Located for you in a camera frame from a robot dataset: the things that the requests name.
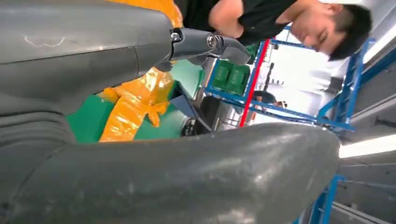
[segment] orange plastic wrap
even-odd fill
[[[170,73],[152,68],[146,75],[111,90],[120,99],[111,112],[100,142],[131,141],[146,115],[153,126],[160,126],[174,80]]]
[[[183,26],[183,17],[175,7],[173,0],[109,0],[109,1],[161,11],[169,18],[173,27],[178,28]]]
[[[109,0],[163,12],[173,27],[183,26],[183,17],[173,0]],[[99,96],[117,102],[100,138],[101,142],[131,141],[146,115],[153,126],[160,125],[158,114],[169,106],[168,95],[174,80],[170,73],[152,68],[146,75],[116,88],[107,88]]]

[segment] man's arm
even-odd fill
[[[238,22],[243,10],[242,0],[220,0],[209,14],[209,24],[222,35],[239,38],[244,31]]]

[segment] bolt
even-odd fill
[[[172,33],[170,35],[170,37],[172,38],[173,42],[178,42],[178,41],[181,41],[181,39],[182,39],[178,33]]]
[[[208,35],[206,41],[209,47],[214,48],[216,46],[216,38],[212,34]]]

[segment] metal rod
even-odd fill
[[[346,211],[346,212],[349,212],[349,213],[354,214],[355,216],[362,217],[362,218],[364,218],[365,220],[370,221],[371,223],[375,223],[375,224],[390,224],[390,223],[385,222],[385,221],[383,221],[383,220],[381,220],[381,219],[375,218],[375,217],[373,217],[373,216],[371,216],[371,215],[368,215],[368,214],[363,213],[363,212],[361,212],[361,211],[358,211],[358,210],[356,210],[356,209],[350,208],[350,207],[345,206],[345,205],[343,205],[343,204],[340,204],[340,203],[338,203],[338,202],[333,202],[333,203],[332,203],[332,207],[333,207],[334,209],[341,209],[341,210],[343,210],[343,211],[341,211],[341,212],[343,212],[343,213],[344,213],[344,211]]]
[[[355,183],[355,184],[362,184],[366,185],[369,187],[375,187],[375,188],[385,188],[385,189],[396,189],[396,185],[387,185],[387,184],[380,184],[380,183],[367,183],[363,181],[344,181],[345,183]]]
[[[394,166],[396,163],[373,163],[373,164],[355,164],[355,165],[344,165],[341,167],[376,167],[376,166]]]

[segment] green bin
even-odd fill
[[[259,42],[246,47],[247,51],[250,54],[250,60],[249,60],[248,64],[253,64],[255,62],[259,47],[260,47]]]
[[[231,73],[233,66],[233,64],[227,61],[220,60],[212,85],[214,87],[224,89],[227,84],[228,75]]]
[[[243,95],[243,93],[245,92],[246,84],[248,83],[249,75],[250,68],[248,66],[235,65],[233,70],[229,74],[226,84],[226,91],[238,95]]]

